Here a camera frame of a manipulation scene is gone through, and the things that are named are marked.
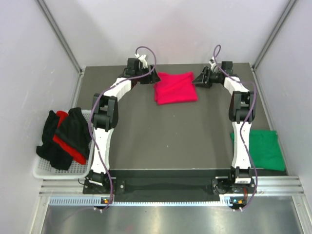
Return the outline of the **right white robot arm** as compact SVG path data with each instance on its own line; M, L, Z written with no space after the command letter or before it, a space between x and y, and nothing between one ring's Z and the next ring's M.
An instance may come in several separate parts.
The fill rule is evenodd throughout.
M229 120L234 130L234 156L231 168L235 173L245 173L253 166L249 151L249 138L252 122L255 118L256 90L250 91L245 82L233 73L233 63L223 61L217 64L214 58L209 60L200 75L193 80L198 87L211 88L221 84L230 93Z

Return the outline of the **pink t shirt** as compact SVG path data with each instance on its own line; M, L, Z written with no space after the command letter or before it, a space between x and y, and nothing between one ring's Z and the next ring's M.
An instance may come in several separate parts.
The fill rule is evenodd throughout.
M198 101L193 72L168 74L159 72L160 81L154 85L154 101L158 105Z

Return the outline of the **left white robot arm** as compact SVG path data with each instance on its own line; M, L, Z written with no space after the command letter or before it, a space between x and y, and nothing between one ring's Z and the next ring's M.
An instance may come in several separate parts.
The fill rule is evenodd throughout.
M92 118L94 156L91 171L107 174L109 170L109 151L113 131L118 123L118 102L134 88L137 83L155 84L160 81L155 66L149 65L146 55L136 54L129 58L123 73L103 94L93 98Z

